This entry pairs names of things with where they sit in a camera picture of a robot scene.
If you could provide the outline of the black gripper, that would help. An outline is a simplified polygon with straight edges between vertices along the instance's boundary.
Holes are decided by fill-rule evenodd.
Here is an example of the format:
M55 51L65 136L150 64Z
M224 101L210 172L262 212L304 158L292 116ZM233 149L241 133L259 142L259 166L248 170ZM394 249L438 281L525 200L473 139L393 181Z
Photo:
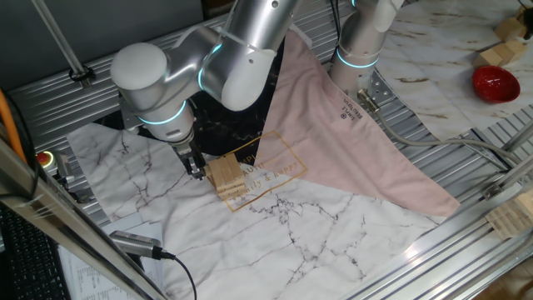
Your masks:
M177 156L182 163L188 163L190 175L196 180L204 178L204 168L207 165L202 153L199 153L195 143L182 143L177 145Z

